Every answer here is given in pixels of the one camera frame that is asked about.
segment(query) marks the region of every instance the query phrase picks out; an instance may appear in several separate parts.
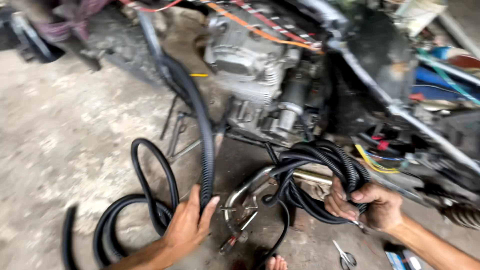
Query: blue wire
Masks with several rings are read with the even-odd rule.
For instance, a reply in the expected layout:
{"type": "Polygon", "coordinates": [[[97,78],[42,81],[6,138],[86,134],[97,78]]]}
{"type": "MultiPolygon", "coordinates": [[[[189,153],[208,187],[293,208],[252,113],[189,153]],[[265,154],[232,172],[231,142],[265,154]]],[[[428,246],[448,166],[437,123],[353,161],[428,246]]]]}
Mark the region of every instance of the blue wire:
{"type": "Polygon", "coordinates": [[[375,158],[379,158],[379,159],[383,159],[383,160],[403,160],[403,158],[397,158],[397,159],[396,159],[396,158],[380,157],[380,156],[377,156],[377,155],[372,154],[372,153],[370,153],[370,152],[367,152],[366,150],[364,150],[364,151],[365,151],[365,153],[366,153],[367,155],[369,155],[369,156],[372,156],[372,157],[375,157],[375,158]]]}

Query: red wire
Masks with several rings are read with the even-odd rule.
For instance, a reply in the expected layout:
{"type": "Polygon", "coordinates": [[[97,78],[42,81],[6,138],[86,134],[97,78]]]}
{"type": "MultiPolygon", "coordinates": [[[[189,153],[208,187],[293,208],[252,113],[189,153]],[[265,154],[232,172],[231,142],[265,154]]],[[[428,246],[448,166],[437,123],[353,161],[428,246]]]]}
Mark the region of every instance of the red wire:
{"type": "Polygon", "coordinates": [[[135,10],[139,10],[139,11],[145,11],[145,12],[158,12],[158,11],[162,11],[162,10],[166,10],[167,8],[171,8],[173,7],[174,5],[180,3],[182,0],[175,0],[173,1],[172,3],[162,7],[162,8],[159,8],[159,9],[149,9],[149,8],[144,8],[141,4],[138,4],[136,1],[130,1],[130,0],[120,0],[120,2],[122,2],[123,4],[127,5],[128,7],[131,7],[135,10]]]}

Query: yellow wire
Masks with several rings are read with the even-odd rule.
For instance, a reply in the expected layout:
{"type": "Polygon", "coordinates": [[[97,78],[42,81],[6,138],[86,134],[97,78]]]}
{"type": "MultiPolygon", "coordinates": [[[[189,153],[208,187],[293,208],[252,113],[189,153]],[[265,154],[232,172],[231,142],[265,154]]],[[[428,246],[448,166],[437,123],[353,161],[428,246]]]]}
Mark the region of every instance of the yellow wire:
{"type": "Polygon", "coordinates": [[[357,148],[358,152],[360,153],[361,157],[365,160],[365,162],[374,170],[376,170],[377,172],[381,172],[381,173],[399,173],[400,171],[397,170],[397,169],[387,169],[385,168],[385,170],[387,171],[382,171],[382,170],[379,170],[375,164],[373,164],[370,159],[367,157],[367,154],[365,154],[365,151],[363,150],[362,146],[361,145],[355,145],[355,147],[357,148]]]}

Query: dirty concrete floor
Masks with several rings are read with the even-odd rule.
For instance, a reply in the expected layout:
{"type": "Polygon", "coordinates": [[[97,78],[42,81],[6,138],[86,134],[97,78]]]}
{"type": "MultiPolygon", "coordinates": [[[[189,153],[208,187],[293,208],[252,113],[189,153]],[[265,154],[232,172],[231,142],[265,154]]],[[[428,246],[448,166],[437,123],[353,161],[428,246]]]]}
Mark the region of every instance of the dirty concrete floor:
{"type": "MultiPolygon", "coordinates": [[[[192,24],[180,25],[172,32],[192,31],[189,27],[192,24]]],[[[185,35],[171,35],[167,49],[177,52],[174,55],[194,73],[207,72],[200,59],[185,53],[192,51],[192,44],[185,35]]],[[[24,64],[13,51],[4,51],[0,52],[0,63],[0,269],[63,269],[61,227],[66,208],[73,204],[79,205],[74,256],[80,269],[97,269],[92,233],[98,218],[117,198],[141,192],[131,166],[130,143],[145,137],[167,150],[169,133],[164,141],[158,136],[173,95],[166,88],[152,89],[137,82],[106,62],[100,72],[92,73],[69,55],[38,65],[24,64]]],[[[212,78],[197,82],[212,115],[218,118],[224,95],[212,78]]],[[[188,124],[179,147],[198,137],[196,123],[188,124]]],[[[195,149],[172,166],[182,198],[200,174],[199,154],[195,149]]],[[[155,195],[168,201],[160,166],[148,153],[141,152],[141,159],[155,195]]],[[[218,158],[215,193],[223,202],[235,186],[266,164],[268,158],[262,149],[226,139],[218,158]]],[[[427,228],[480,258],[479,232],[445,224],[435,210],[413,202],[405,202],[404,209],[427,228]]],[[[356,257],[357,269],[390,269],[381,250],[385,235],[363,235],[351,225],[314,220],[308,224],[306,232],[291,230],[278,251],[289,262],[289,269],[340,269],[332,239],[356,257]]],[[[250,267],[254,250],[271,247],[282,228],[279,209],[261,208],[249,226],[248,242],[222,257],[217,250],[229,232],[216,214],[212,233],[200,250],[172,268],[229,270],[235,260],[250,267]]],[[[130,251],[158,238],[145,205],[124,210],[118,234],[130,251]]]]}

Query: metal scissors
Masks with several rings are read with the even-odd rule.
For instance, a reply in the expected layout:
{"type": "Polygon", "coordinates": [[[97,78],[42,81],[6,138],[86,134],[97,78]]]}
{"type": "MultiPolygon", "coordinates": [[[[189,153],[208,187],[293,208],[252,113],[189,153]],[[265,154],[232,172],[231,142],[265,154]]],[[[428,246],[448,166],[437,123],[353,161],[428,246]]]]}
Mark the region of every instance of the metal scissors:
{"type": "Polygon", "coordinates": [[[343,250],[335,242],[335,240],[333,240],[333,243],[338,249],[338,252],[340,253],[340,266],[342,267],[342,270],[350,270],[350,267],[357,266],[357,260],[355,259],[355,257],[353,257],[352,254],[348,252],[343,252],[343,250]]]}

